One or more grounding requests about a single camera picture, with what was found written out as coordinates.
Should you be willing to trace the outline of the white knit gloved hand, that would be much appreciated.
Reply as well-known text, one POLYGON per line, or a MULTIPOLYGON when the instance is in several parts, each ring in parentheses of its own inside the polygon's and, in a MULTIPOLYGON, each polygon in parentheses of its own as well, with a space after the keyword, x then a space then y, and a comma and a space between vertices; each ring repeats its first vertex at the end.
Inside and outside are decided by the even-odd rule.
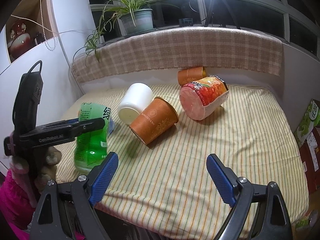
POLYGON ((57 165, 61 158, 61 152, 52 146, 29 152, 28 159, 12 157, 10 162, 12 177, 27 194, 31 207, 37 206, 39 195, 47 182, 56 179, 57 165))

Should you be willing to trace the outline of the pink jacket sleeve forearm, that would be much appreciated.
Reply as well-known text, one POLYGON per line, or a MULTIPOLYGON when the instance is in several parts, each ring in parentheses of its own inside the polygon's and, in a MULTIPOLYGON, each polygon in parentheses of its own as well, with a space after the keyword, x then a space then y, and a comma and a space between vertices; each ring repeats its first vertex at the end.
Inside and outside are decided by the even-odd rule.
POLYGON ((1 239, 29 239, 27 232, 35 208, 9 170, 1 186, 1 239))

